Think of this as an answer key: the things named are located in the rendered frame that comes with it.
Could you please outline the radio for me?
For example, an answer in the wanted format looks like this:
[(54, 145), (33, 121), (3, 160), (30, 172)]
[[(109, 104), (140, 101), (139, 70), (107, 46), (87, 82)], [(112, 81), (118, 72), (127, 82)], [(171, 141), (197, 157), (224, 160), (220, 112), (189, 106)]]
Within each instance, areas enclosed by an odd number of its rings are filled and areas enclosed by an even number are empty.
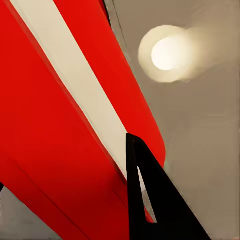
[(0, 182), (63, 240), (130, 240), (127, 133), (164, 168), (105, 0), (0, 0)]

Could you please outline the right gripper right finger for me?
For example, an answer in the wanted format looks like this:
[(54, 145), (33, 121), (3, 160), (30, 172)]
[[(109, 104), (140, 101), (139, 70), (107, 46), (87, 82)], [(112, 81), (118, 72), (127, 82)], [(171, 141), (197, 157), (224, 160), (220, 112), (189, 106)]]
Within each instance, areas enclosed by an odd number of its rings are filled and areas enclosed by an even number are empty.
[[(126, 134), (129, 240), (211, 240), (145, 141)], [(157, 223), (146, 220), (140, 169)]]

